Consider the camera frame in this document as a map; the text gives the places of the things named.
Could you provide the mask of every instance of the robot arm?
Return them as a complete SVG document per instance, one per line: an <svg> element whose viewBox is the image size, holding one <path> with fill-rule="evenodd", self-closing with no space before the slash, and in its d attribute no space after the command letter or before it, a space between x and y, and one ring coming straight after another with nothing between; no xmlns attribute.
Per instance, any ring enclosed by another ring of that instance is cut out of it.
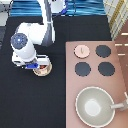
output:
<svg viewBox="0 0 128 128"><path fill-rule="evenodd" d="M38 23L21 23L11 38L13 48L12 62L17 66L30 65L31 69L40 65L49 65L46 55L37 55L33 44L50 46L55 41L55 31L52 22L50 4L47 0L37 0L41 6L43 25Z"/></svg>

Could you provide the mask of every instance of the cable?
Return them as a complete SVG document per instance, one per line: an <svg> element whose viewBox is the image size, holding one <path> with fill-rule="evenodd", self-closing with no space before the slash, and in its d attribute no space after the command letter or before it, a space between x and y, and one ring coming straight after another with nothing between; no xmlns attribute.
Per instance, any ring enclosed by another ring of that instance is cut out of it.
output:
<svg viewBox="0 0 128 128"><path fill-rule="evenodd" d="M11 0L11 2L10 2L10 4L9 4L9 9L7 9L6 6L5 6L5 4L3 4L3 3L0 1L0 3L2 3L2 5L3 5L4 8L5 8L5 10L1 11L0 13L2 13L2 12L6 12L6 11L7 11L8 16L9 16L9 11L11 10L10 6L11 6L11 3L12 3L12 2L13 2L13 0Z"/></svg>
<svg viewBox="0 0 128 128"><path fill-rule="evenodd" d="M0 3L4 6L4 11L6 11L7 9L6 9L5 4L3 4L3 2L1 2L1 1L0 1Z"/></svg>
<svg viewBox="0 0 128 128"><path fill-rule="evenodd" d="M7 12L8 13L8 17L9 17L9 11L11 10L10 6L11 6L12 2L13 2L13 0L11 0L11 2L9 4L9 9L8 9L8 12Z"/></svg>
<svg viewBox="0 0 128 128"><path fill-rule="evenodd" d="M74 11L73 16L75 16L75 13L76 13L76 0L73 0L73 2L74 2L73 6L74 6L74 8L75 8L75 11Z"/></svg>

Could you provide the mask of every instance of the stove burner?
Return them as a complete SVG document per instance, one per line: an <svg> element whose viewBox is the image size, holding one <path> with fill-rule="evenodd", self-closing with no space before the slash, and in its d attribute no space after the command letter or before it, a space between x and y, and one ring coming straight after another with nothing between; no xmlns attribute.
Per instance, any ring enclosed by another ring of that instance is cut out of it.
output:
<svg viewBox="0 0 128 128"><path fill-rule="evenodd" d="M96 48L96 54L100 57L106 58L111 54L111 49L106 45L99 45Z"/></svg>
<svg viewBox="0 0 128 128"><path fill-rule="evenodd" d="M75 66L75 72L79 76L87 76L89 75L91 68L86 62L79 62Z"/></svg>
<svg viewBox="0 0 128 128"><path fill-rule="evenodd" d="M98 70L103 76L112 76L115 72L114 66L109 62L100 63Z"/></svg>

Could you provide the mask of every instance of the black table surface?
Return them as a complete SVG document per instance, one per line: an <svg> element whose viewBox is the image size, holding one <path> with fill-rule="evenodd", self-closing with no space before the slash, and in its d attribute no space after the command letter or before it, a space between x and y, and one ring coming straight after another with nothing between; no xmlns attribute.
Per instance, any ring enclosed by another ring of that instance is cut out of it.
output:
<svg viewBox="0 0 128 128"><path fill-rule="evenodd" d="M53 65L46 77L16 68L11 62L10 38L22 23L40 23L41 17L9 17L0 50L0 128L66 128L67 41L111 41L107 16L57 17L56 41L50 47L35 45Z"/></svg>

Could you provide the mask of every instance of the bowl rim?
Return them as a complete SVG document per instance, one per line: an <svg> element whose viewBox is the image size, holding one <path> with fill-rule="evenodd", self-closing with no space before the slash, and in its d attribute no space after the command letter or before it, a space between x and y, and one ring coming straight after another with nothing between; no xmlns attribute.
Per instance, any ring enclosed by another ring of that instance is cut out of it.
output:
<svg viewBox="0 0 128 128"><path fill-rule="evenodd" d="M79 118L80 118L85 124L87 124L88 126L96 127L96 128L105 127L105 126L107 126L108 124L110 124L111 121L114 119L114 116L115 116L115 109L113 109L113 113L112 113L112 116L111 116L110 120L109 120L107 123L103 124L103 125L91 125L91 124L89 124L88 122L86 122L86 121L81 117L81 115L79 114L79 111L78 111L78 108L77 108L77 102L78 102L79 96L80 96L85 90L89 90L89 89L98 89L98 90L101 90L102 92L104 92L105 94L108 95L108 97L109 97L110 100L112 101L112 104L114 104L114 101L113 101L112 97L111 97L110 94L109 94L107 91L105 91L104 89L102 89L102 88L100 88L100 87L96 87L96 86L86 87L86 88L82 89L82 90L78 93L78 95L77 95L77 97L76 97L75 108L76 108L77 115L78 115Z"/></svg>

